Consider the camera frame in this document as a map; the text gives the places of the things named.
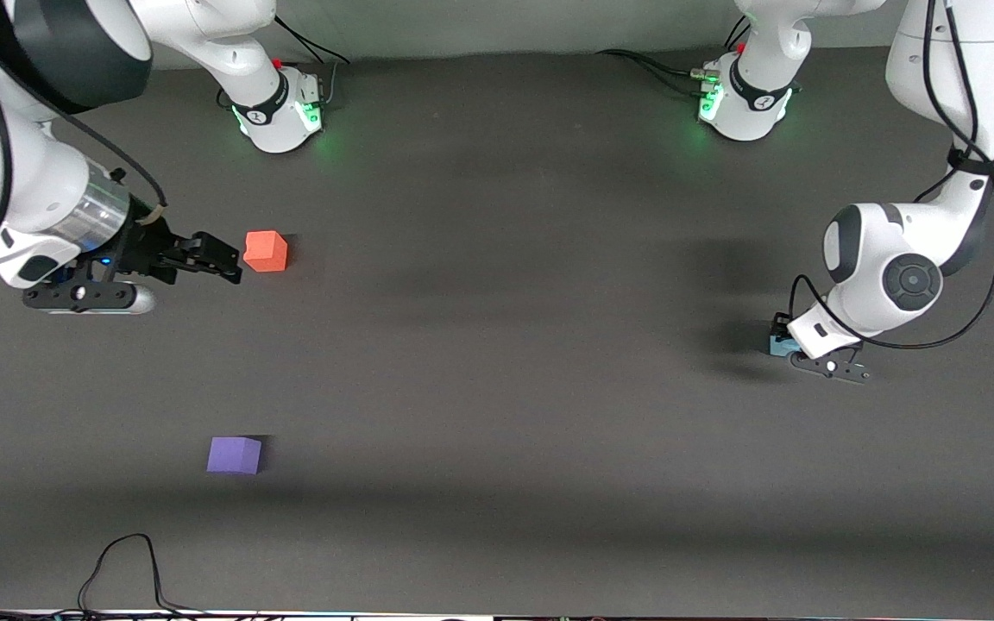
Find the connector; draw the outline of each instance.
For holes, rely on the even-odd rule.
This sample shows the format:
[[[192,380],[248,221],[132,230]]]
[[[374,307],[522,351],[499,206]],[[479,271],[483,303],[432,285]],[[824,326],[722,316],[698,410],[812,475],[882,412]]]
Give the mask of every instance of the connector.
[[[719,109],[719,102],[723,98],[723,85],[715,84],[710,91],[705,91],[701,96],[701,118],[710,122],[715,118],[715,111]]]
[[[713,68],[691,68],[689,70],[689,77],[710,84],[719,83],[719,71]]]

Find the robotic arm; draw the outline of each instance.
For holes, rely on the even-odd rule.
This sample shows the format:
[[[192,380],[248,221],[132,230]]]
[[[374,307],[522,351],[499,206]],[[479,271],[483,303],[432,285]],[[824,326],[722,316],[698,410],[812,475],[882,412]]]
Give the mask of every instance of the robotic arm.
[[[51,107],[75,114],[142,93],[149,39],[204,64],[233,99],[241,130],[264,152],[296,148],[320,130],[319,85],[276,67],[248,33],[269,23],[273,1],[5,0],[0,3],[0,276],[40,310],[143,313],[138,273],[173,284],[177,272],[240,282],[236,249],[209,233],[170,232],[159,208],[56,141]]]
[[[926,313],[944,276],[969,263],[981,243],[994,190],[994,3],[953,0],[949,15],[950,3],[944,4],[911,0],[886,78],[909,110],[956,130],[950,172],[930,201],[852,204],[828,225],[823,255],[835,282],[826,296],[831,313],[816,303],[788,326],[809,358]]]
[[[737,0],[752,33],[741,52],[705,64],[727,78],[703,84],[699,119],[735,141],[765,136],[784,117],[790,83],[811,47],[802,20],[883,3]],[[792,338],[792,347],[812,361],[926,313],[943,279],[970,262],[983,236],[994,192],[994,3],[910,0],[886,78],[903,106],[953,130],[950,169],[934,199],[852,204],[828,225],[823,256],[835,285],[826,307],[815,303],[800,317],[774,322],[771,335],[778,342]],[[778,345],[776,353],[792,347]]]
[[[751,24],[745,51],[730,51],[705,63],[706,72],[726,75],[708,93],[699,121],[733,141],[756,141],[784,117],[792,81],[808,52],[809,17],[853,16],[884,0],[734,0]]]

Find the robot end effector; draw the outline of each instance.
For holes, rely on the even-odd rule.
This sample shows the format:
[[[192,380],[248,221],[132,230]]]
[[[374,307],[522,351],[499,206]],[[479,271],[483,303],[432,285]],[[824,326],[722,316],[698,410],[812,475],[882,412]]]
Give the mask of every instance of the robot end effector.
[[[237,251],[229,244],[209,233],[186,239],[170,231],[162,217],[162,189],[131,158],[110,146],[154,185],[159,207],[123,187],[123,170],[106,172],[56,141],[42,123],[56,110],[79,125],[70,114],[143,90],[151,51],[142,28],[127,4],[100,5],[125,11],[111,15],[82,3],[18,3],[8,16],[0,3],[0,276],[25,288],[25,305],[53,313],[149,311],[154,302],[147,288],[115,282],[118,273],[168,284],[178,271],[213,273],[232,283],[241,276]],[[98,60],[76,64],[74,71],[56,71],[78,53],[40,36],[39,28],[24,28],[39,36],[19,40],[16,22],[33,19],[70,22],[103,53],[88,55]],[[126,20],[137,28],[124,28]]]

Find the black strap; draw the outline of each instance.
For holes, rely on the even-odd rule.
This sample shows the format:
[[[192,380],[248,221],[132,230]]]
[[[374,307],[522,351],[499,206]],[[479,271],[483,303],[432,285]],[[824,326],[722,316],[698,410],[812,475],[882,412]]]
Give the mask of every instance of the black strap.
[[[739,59],[742,56],[734,59],[731,63],[731,70],[728,75],[731,79],[731,86],[734,87],[735,93],[738,93],[746,100],[746,103],[750,106],[750,110],[754,111],[766,111],[772,109],[773,105],[781,101],[781,97],[784,97],[785,93],[788,93],[789,88],[792,87],[792,83],[785,84],[775,91],[762,91],[761,88],[757,86],[752,86],[746,83],[745,79],[742,79],[742,74],[739,73]]]
[[[983,174],[985,177],[994,179],[994,160],[982,161],[966,156],[962,150],[950,147],[950,153],[946,156],[946,162],[951,168],[962,173]]]
[[[274,118],[276,111],[279,111],[283,107],[283,104],[286,103],[288,94],[289,81],[286,79],[286,75],[279,72],[279,88],[276,88],[275,94],[266,102],[258,103],[254,106],[241,106],[239,103],[233,103],[232,107],[241,116],[248,119],[248,122],[251,122],[252,125],[266,125],[266,123],[271,122],[271,119]]]
[[[36,71],[32,60],[25,55],[21,44],[17,42],[13,22],[7,15],[7,8],[5,8],[3,0],[0,0],[0,63],[10,68],[17,78],[22,79],[25,84],[44,96],[48,102],[59,107],[60,110],[64,110],[67,114],[90,110],[88,107],[68,101],[45,81],[39,71]]]

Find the gray table surface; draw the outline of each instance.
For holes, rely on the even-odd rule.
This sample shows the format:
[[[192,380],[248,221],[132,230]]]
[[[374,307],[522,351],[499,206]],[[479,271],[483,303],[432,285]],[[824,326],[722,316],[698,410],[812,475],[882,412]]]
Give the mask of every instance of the gray table surface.
[[[868,351],[866,388],[757,351],[829,217],[943,172],[885,55],[813,52],[756,144],[603,56],[345,66],[280,156],[204,72],[86,114],[175,229],[293,263],[136,318],[0,283],[0,606],[70,604],[143,530],[209,608],[994,618],[994,307]],[[991,248],[894,338],[958,326]],[[271,436],[265,472],[205,474],[228,434]],[[142,546],[107,571],[93,605],[149,606]]]

